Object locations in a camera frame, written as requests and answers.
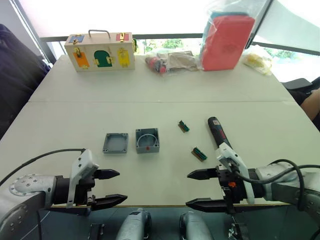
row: dark chair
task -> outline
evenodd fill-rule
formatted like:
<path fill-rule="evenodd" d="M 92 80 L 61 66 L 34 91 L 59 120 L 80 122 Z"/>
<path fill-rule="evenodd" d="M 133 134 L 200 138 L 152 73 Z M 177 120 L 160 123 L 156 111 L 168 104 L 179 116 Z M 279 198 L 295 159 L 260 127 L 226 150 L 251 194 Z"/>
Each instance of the dark chair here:
<path fill-rule="evenodd" d="M 0 139 L 50 70 L 0 24 Z"/>

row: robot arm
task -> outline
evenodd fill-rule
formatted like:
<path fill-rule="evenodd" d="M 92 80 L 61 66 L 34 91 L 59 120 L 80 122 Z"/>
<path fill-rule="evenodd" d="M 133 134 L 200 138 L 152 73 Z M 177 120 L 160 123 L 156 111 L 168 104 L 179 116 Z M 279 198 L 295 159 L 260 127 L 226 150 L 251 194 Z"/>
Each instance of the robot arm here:
<path fill-rule="evenodd" d="M 292 169 L 291 164 L 279 162 L 257 169 L 247 169 L 239 155 L 231 148 L 217 118 L 209 118 L 208 124 L 218 144 L 217 159 L 221 164 L 216 168 L 195 170 L 187 177 L 197 180 L 218 178 L 223 199 L 196 198 L 186 202 L 188 207 L 203 212 L 234 214 L 245 210 L 241 206 L 234 205 L 239 204 L 243 199 L 247 199 L 249 204 L 253 203 L 253 198 L 265 198 L 267 201 L 280 201 L 292 205 L 298 204 L 300 181 L 296 171 L 288 172 L 281 178 L 267 184 L 258 183 Z M 320 173 L 302 171 L 302 175 L 305 191 L 301 199 L 301 210 L 307 212 L 320 226 Z M 239 176 L 253 181 L 250 183 Z"/>
<path fill-rule="evenodd" d="M 127 196 L 120 194 L 96 198 L 92 194 L 95 179 L 110 179 L 119 175 L 112 169 L 98 170 L 89 149 L 72 164 L 70 178 L 29 174 L 17 178 L 0 194 L 0 239 L 10 239 L 26 216 L 52 204 L 67 204 L 67 208 L 87 205 L 92 210 L 111 208 Z"/>

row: green door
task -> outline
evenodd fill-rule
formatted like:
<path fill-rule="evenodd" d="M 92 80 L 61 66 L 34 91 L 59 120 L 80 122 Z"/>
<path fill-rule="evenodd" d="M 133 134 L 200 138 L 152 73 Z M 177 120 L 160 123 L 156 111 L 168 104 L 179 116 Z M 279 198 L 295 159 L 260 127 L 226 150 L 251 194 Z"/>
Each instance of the green door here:
<path fill-rule="evenodd" d="M 95 51 L 94 59 L 99 68 L 112 67 L 112 62 L 109 53 L 103 50 Z"/>

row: white table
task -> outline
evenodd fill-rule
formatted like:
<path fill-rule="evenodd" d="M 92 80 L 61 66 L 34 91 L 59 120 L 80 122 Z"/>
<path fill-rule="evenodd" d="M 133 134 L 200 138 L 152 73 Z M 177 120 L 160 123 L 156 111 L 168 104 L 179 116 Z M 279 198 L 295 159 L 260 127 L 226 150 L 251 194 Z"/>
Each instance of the white table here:
<path fill-rule="evenodd" d="M 241 62 L 226 71 L 157 75 L 136 56 L 135 70 L 76 72 L 67 55 L 55 63 L 30 102 L 273 102 L 293 101 L 274 76 Z"/>
<path fill-rule="evenodd" d="M 29 102 L 0 141 L 0 159 L 5 162 L 0 176 L 45 152 L 89 148 L 100 168 L 120 172 L 115 178 L 96 181 L 93 192 L 98 197 L 128 195 L 123 206 L 182 206 L 194 198 L 221 199 L 217 179 L 186 177 L 193 170 L 218 164 L 214 151 L 217 146 L 207 124 L 212 116 L 220 120 L 232 147 L 249 168 L 282 158 L 298 165 L 319 163 L 320 134 L 292 101 Z M 180 120 L 189 126 L 189 132 L 183 133 L 177 126 Z M 159 129 L 159 153 L 136 153 L 135 129 L 140 128 Z M 128 133 L 127 154 L 103 154 L 106 133 Z M 208 156 L 207 160 L 200 162 L 191 154 L 196 146 Z M 67 177 L 77 156 L 67 152 L 39 159 L 2 188 L 15 177 L 29 173 Z"/>

